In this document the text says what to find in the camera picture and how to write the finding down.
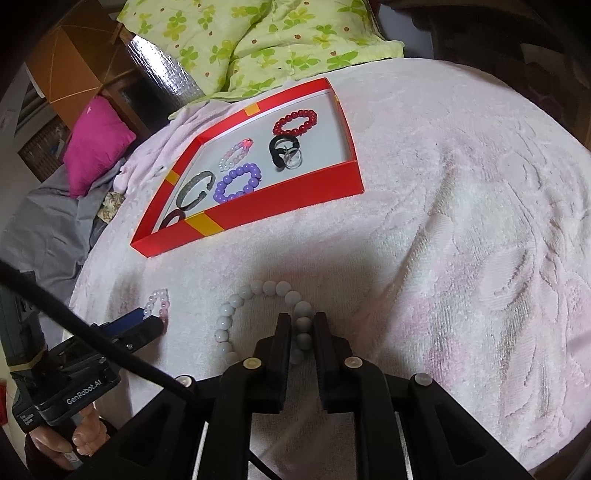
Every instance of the magenta cushion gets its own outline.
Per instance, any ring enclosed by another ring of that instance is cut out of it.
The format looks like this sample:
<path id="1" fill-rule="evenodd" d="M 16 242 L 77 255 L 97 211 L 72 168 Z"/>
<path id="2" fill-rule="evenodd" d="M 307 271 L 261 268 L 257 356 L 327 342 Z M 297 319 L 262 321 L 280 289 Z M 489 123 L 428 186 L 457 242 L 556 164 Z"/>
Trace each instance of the magenta cushion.
<path id="1" fill-rule="evenodd" d="M 108 172 L 135 140 L 109 101 L 94 97 L 74 125 L 64 154 L 70 197 L 84 196 L 92 183 Z"/>

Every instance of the dark red bangle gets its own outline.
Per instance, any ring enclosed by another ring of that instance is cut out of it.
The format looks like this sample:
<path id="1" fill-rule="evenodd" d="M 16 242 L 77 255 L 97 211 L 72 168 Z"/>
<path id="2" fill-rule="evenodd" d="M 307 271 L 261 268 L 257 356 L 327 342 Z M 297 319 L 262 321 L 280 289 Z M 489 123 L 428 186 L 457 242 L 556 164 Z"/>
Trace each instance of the dark red bangle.
<path id="1" fill-rule="evenodd" d="M 287 122 L 291 122 L 298 117 L 308 117 L 303 124 L 301 124 L 298 128 L 294 128 L 292 130 L 283 130 L 281 127 L 285 125 Z M 282 119 L 280 119 L 273 127 L 273 134 L 274 135 L 292 135 L 294 137 L 298 137 L 299 135 L 305 134 L 310 128 L 312 128 L 316 122 L 318 121 L 318 115 L 314 110 L 298 110 L 297 112 L 292 112 L 289 115 L 286 115 Z"/>

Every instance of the silver rivet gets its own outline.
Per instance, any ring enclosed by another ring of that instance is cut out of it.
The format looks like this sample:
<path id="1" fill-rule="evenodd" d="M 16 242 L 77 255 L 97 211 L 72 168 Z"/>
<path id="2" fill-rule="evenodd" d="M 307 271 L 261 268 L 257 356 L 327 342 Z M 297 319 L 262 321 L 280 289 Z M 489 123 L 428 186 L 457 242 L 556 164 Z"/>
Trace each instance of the silver rivet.
<path id="1" fill-rule="evenodd" d="M 414 376 L 414 381 L 422 387 L 428 387 L 433 383 L 433 379 L 429 374 L 416 374 Z"/>
<path id="2" fill-rule="evenodd" d="M 256 370 L 262 365 L 262 362 L 258 358 L 252 356 L 244 360 L 242 362 L 242 365 L 244 366 L 244 368 L 248 368 L 249 370 Z"/>
<path id="3" fill-rule="evenodd" d="M 345 358 L 345 366 L 349 368 L 359 368 L 363 365 L 363 360 L 361 360 L 358 356 L 350 356 Z"/>
<path id="4" fill-rule="evenodd" d="M 180 377 L 177 377 L 177 382 L 185 387 L 190 387 L 193 383 L 193 379 L 188 375 L 181 375 Z"/>

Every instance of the gray blanket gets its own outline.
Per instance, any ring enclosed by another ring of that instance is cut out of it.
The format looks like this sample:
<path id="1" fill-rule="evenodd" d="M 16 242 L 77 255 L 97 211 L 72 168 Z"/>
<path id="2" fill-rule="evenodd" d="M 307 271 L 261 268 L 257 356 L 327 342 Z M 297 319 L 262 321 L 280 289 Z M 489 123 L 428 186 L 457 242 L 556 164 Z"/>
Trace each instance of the gray blanket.
<path id="1" fill-rule="evenodd" d="M 27 194 L 9 220 L 0 238 L 0 258 L 21 272 L 34 272 L 40 286 L 68 304 L 78 273 L 100 234 L 97 229 L 102 231 L 106 225 L 95 222 L 95 217 L 120 166 L 117 162 L 79 199 L 69 197 L 66 168 L 58 168 Z M 61 342 L 61 327 L 43 316 L 41 327 L 50 348 Z"/>

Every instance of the green floral pillow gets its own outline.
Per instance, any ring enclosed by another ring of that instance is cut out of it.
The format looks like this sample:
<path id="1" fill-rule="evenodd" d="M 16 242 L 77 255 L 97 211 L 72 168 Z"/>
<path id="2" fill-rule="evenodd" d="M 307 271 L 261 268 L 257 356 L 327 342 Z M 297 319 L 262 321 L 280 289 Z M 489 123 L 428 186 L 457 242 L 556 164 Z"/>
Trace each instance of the green floral pillow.
<path id="1" fill-rule="evenodd" d="M 231 100 L 404 47 L 384 41 L 362 0 L 131 0 L 119 21 L 178 59 L 208 97 Z"/>

